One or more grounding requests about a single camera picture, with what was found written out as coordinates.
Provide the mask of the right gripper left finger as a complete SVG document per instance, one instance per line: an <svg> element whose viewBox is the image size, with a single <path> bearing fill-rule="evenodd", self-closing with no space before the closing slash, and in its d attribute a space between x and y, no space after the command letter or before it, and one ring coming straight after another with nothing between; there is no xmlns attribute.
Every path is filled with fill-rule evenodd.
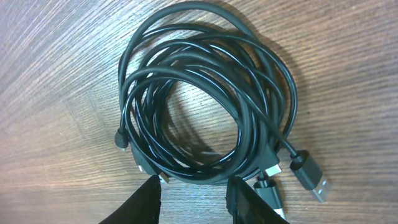
<svg viewBox="0 0 398 224"><path fill-rule="evenodd" d="M152 175L99 224L159 224L160 208L160 177Z"/></svg>

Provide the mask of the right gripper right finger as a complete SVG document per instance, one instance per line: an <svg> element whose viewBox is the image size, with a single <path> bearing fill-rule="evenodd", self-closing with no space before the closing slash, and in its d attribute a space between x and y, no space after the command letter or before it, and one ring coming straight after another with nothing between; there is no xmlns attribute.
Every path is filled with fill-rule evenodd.
<svg viewBox="0 0 398 224"><path fill-rule="evenodd" d="M288 224L240 177L230 177L226 208L233 224Z"/></svg>

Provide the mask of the black USB cable thin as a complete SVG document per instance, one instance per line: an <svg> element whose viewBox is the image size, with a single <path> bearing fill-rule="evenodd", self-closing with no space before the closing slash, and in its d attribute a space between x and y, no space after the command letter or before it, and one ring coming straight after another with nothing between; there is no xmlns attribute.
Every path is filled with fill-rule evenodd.
<svg viewBox="0 0 398 224"><path fill-rule="evenodd" d="M195 35L155 46L130 75L124 71L130 52L123 52L118 68L121 120L116 145L131 145L150 165L184 182L217 185L232 176L257 177L255 193L283 218L271 177L280 171L280 149L295 154L287 140L297 114L292 74L271 49L250 35L199 24L145 30L133 43L176 30L192 30ZM200 164L167 138L162 118L176 82L203 90L236 122L236 145L221 159Z"/></svg>

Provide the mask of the black USB cable thick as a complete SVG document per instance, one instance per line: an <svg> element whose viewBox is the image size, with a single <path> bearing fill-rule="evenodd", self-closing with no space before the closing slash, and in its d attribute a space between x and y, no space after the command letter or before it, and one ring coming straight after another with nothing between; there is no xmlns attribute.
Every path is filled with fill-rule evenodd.
<svg viewBox="0 0 398 224"><path fill-rule="evenodd" d="M238 127L236 145L225 156L201 164L178 150L163 126L166 100L177 82L216 100ZM303 188L326 202L331 184L306 150L291 145L298 94L280 57L231 11L210 2L167 6L135 31L118 65L121 119L114 141L131 147L150 175L164 173L195 185L224 185L281 172L286 149L290 170Z"/></svg>

